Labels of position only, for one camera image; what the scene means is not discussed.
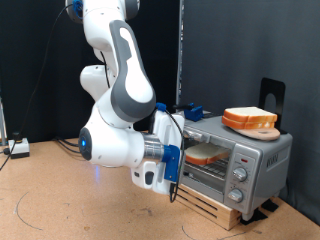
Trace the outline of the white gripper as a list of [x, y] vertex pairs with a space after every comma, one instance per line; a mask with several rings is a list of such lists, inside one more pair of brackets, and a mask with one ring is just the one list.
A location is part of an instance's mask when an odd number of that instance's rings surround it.
[[184, 122], [180, 114], [170, 115], [163, 111], [154, 114], [152, 131], [143, 134], [143, 161], [131, 169], [135, 185], [156, 193], [170, 194], [171, 186], [179, 179]]

